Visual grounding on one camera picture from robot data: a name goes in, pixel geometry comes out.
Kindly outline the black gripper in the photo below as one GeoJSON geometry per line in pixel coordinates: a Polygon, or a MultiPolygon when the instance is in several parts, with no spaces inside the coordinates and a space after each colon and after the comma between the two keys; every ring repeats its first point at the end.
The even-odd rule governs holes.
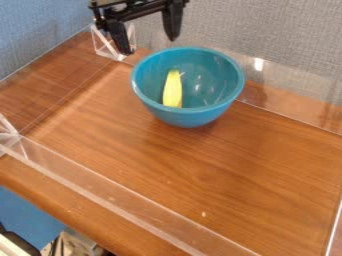
{"type": "Polygon", "coordinates": [[[88,8],[94,13],[99,29],[108,29],[118,50],[131,55],[126,26],[122,22],[134,20],[156,12],[162,13],[167,37],[174,41],[180,35],[183,20],[183,0],[90,0],[88,8]]]}

